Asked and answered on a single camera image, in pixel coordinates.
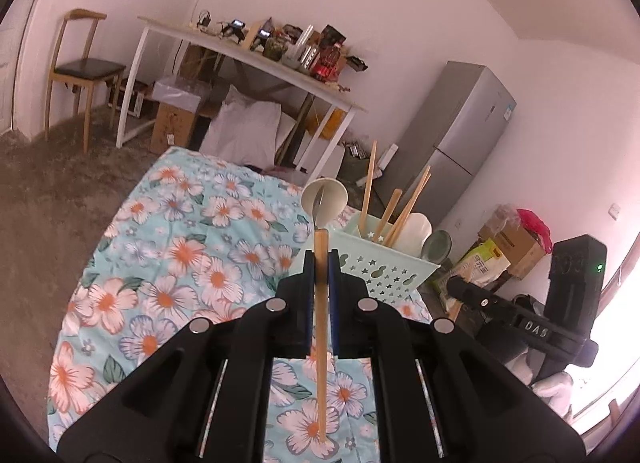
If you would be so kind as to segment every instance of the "wooden chair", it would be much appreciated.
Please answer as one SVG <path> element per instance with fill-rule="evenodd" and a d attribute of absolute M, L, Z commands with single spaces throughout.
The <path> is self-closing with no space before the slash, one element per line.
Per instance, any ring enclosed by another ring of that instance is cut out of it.
<path fill-rule="evenodd" d="M 79 19 L 93 19 L 94 22 L 89 30 L 89 35 L 84 44 L 84 51 L 82 52 L 82 58 L 73 62 L 68 62 L 57 65 L 58 53 L 60 52 L 60 45 L 62 44 L 62 37 L 65 33 L 66 23 L 70 20 Z M 74 117 L 78 115 L 78 106 L 80 105 L 80 93 L 82 88 L 87 89 L 86 94 L 86 109 L 84 110 L 84 136 L 82 140 L 82 149 L 84 153 L 89 150 L 89 129 L 91 119 L 91 105 L 94 100 L 94 88 L 95 85 L 100 82 L 107 82 L 113 80 L 115 85 L 113 95 L 113 107 L 111 108 L 111 122 L 110 128 L 113 128 L 113 121 L 116 113 L 116 104 L 118 101 L 118 93 L 120 92 L 120 84 L 122 83 L 122 74 L 124 73 L 125 66 L 117 64 L 116 62 L 109 62 L 107 60 L 101 60 L 97 58 L 89 58 L 89 49 L 94 41 L 95 30 L 98 27 L 98 22 L 107 18 L 104 13 L 96 13 L 95 11 L 82 10 L 77 8 L 65 13 L 64 20 L 62 21 L 62 28 L 60 28 L 60 34 L 56 41 L 56 47 L 53 51 L 53 59 L 51 60 L 51 67 L 49 69 L 49 80 L 47 82 L 47 100 L 44 112 L 44 138 L 49 139 L 49 110 L 51 105 L 51 88 L 53 82 L 64 82 L 73 86 L 73 92 L 75 93 L 74 99 Z"/>

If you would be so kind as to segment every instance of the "blue floral fabric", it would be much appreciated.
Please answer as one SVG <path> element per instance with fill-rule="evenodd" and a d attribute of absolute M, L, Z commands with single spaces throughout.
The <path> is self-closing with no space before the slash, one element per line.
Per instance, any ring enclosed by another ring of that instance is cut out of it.
<path fill-rule="evenodd" d="M 50 370 L 49 444 L 188 321 L 219 323 L 274 295 L 313 231 L 299 187 L 178 147 L 143 177 L 105 231 L 63 319 Z M 333 223 L 342 227 L 347 208 Z M 396 305 L 430 321 L 413 291 Z M 316 358 L 276 360 L 264 461 L 379 461 L 368 359 L 327 362 L 318 436 Z"/>

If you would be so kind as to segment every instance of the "bottle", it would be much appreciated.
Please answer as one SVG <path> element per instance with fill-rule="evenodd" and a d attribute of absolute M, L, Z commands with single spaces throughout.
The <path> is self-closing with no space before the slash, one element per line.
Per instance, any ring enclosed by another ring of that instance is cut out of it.
<path fill-rule="evenodd" d="M 335 65 L 338 63 L 340 59 L 340 48 L 342 44 L 336 42 L 333 47 L 325 48 L 320 53 L 320 57 L 318 58 L 318 63 L 316 63 L 312 77 L 316 80 L 320 80 L 321 82 L 325 82 L 331 71 L 334 70 Z"/>

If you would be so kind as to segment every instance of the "mint green plastic basket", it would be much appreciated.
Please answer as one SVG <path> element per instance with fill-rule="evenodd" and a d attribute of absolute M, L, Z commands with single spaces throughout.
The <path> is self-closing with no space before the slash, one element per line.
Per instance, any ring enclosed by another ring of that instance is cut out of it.
<path fill-rule="evenodd" d="M 400 302 L 440 267 L 360 238 L 359 218 L 360 213 L 356 212 L 342 230 L 329 230 L 329 250 L 338 250 L 343 273 L 364 279 L 370 296 L 389 304 Z M 367 216 L 367 234 L 372 233 L 379 222 L 378 218 Z M 383 237 L 390 228 L 389 224 L 385 227 Z M 311 234 L 294 259 L 290 274 L 302 272 L 305 252 L 313 249 Z"/>

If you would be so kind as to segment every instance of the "electrical outlet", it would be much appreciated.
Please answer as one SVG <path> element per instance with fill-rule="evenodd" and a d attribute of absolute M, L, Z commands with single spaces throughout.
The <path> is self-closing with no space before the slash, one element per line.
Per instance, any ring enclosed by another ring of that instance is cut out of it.
<path fill-rule="evenodd" d="M 620 217 L 620 205 L 613 203 L 609 207 L 609 215 L 613 218 L 614 221 L 618 221 L 618 217 Z"/>

